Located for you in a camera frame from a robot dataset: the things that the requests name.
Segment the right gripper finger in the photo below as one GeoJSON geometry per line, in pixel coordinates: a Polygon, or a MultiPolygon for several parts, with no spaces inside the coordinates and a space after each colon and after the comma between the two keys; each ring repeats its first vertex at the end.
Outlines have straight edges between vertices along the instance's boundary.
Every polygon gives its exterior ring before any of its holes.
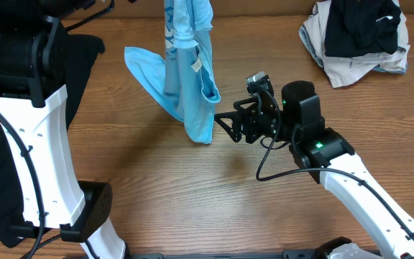
{"type": "Polygon", "coordinates": [[[222,127],[234,142],[242,138],[242,115],[240,112],[224,112],[214,115],[215,122],[222,127]]]}
{"type": "Polygon", "coordinates": [[[253,96],[234,102],[233,107],[239,112],[261,112],[262,100],[259,96],[253,96]]]}

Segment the light blue printed t-shirt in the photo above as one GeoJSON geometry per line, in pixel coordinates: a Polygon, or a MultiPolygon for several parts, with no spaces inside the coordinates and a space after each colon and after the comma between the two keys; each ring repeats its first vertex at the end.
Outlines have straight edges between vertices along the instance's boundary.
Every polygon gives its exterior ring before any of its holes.
{"type": "Polygon", "coordinates": [[[147,93],[184,124],[189,138],[210,144],[221,95],[213,73],[209,0],[165,0],[165,56],[126,47],[124,61],[147,93]]]}

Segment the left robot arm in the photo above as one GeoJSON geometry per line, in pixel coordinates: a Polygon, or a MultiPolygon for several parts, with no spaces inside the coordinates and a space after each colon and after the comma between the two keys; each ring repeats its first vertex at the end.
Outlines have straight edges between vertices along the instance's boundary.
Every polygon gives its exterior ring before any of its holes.
{"type": "Polygon", "coordinates": [[[0,241],[33,250],[59,230],[87,258],[128,258],[109,214],[108,183],[79,181],[68,142],[101,39],[62,19],[90,0],[0,0],[0,241]]]}

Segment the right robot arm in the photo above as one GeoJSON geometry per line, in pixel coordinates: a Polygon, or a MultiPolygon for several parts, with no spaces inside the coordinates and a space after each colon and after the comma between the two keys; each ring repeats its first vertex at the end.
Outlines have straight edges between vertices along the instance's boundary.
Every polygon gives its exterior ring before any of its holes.
{"type": "Polygon", "coordinates": [[[271,83],[248,83],[249,98],[214,119],[234,142],[259,137],[289,146],[296,169],[258,181],[309,173],[331,192],[374,240],[379,258],[414,258],[414,219],[379,185],[355,149],[325,126],[314,85],[294,81],[282,88],[282,101],[271,83]]]}

